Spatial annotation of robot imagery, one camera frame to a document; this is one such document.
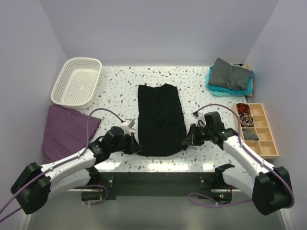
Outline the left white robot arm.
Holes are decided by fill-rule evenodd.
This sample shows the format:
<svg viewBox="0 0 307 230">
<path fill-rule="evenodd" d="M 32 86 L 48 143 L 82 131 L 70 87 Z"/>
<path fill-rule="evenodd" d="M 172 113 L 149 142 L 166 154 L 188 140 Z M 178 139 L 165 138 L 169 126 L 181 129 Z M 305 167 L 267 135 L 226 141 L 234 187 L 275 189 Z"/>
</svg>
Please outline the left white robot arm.
<svg viewBox="0 0 307 230">
<path fill-rule="evenodd" d="M 41 166 L 35 162 L 28 164 L 11 187 L 11 193 L 25 214 L 32 214 L 53 195 L 84 185 L 96 187 L 99 176 L 95 165 L 109 159 L 112 153 L 131 155 L 141 151 L 134 132 L 114 126 L 88 147 L 66 158 Z"/>
</svg>

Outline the black t shirt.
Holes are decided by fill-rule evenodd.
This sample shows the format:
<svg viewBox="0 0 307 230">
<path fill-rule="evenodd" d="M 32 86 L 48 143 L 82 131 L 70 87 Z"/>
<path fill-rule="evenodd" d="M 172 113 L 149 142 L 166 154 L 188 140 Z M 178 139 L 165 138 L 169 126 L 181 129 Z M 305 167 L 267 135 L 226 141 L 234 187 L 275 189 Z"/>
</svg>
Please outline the black t shirt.
<svg viewBox="0 0 307 230">
<path fill-rule="evenodd" d="M 138 86 L 138 140 L 142 156 L 166 157 L 186 150 L 184 115 L 176 86 Z"/>
</svg>

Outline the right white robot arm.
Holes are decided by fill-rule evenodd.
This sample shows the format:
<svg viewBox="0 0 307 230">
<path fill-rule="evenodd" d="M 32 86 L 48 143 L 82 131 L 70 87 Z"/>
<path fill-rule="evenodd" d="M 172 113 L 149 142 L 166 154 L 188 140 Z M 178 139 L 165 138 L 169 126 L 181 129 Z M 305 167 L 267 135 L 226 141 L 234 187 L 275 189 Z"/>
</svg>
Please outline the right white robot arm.
<svg viewBox="0 0 307 230">
<path fill-rule="evenodd" d="M 263 215 L 294 205 L 290 175 L 284 167 L 275 167 L 261 158 L 234 129 L 225 128 L 218 112 L 194 112 L 193 116 L 197 122 L 190 125 L 182 144 L 201 146 L 210 141 L 245 169 L 240 172 L 232 163 L 221 165 L 215 168 L 213 179 L 206 180 L 209 186 L 225 188 L 230 185 L 239 189 Z"/>
</svg>

